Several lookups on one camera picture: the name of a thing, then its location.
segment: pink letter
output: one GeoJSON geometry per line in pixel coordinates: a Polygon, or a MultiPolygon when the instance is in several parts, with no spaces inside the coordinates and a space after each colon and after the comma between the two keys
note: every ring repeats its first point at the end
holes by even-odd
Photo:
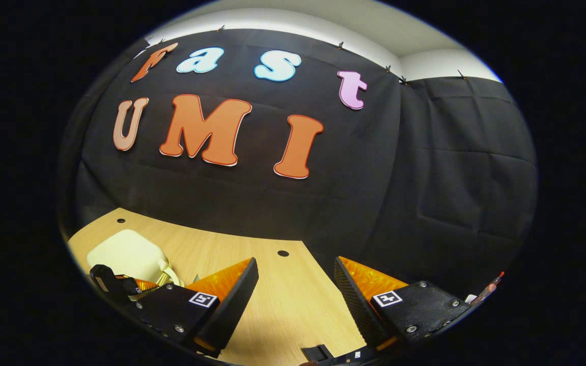
{"type": "Polygon", "coordinates": [[[342,78],[340,83],[340,101],[351,109],[363,108],[363,100],[356,98],[359,89],[366,90],[368,85],[361,81],[361,74],[354,71],[339,71],[338,76],[342,78]]]}

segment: white wall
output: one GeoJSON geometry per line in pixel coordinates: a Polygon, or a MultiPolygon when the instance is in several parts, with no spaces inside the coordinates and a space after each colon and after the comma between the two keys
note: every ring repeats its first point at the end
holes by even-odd
{"type": "Polygon", "coordinates": [[[399,58],[374,40],[357,32],[307,14],[280,9],[232,9],[203,14],[195,18],[173,22],[146,35],[152,45],[160,40],[170,40],[194,33],[214,31],[225,25],[226,29],[267,29],[295,33],[305,37],[335,44],[344,42],[343,47],[372,62],[386,67],[391,72],[404,76],[408,81],[427,77],[460,76],[500,79],[483,62],[466,49],[433,49],[399,58]]]}
{"type": "Polygon", "coordinates": [[[478,57],[466,49],[433,49],[401,58],[407,81],[427,77],[463,76],[482,77],[501,81],[478,57]]]}

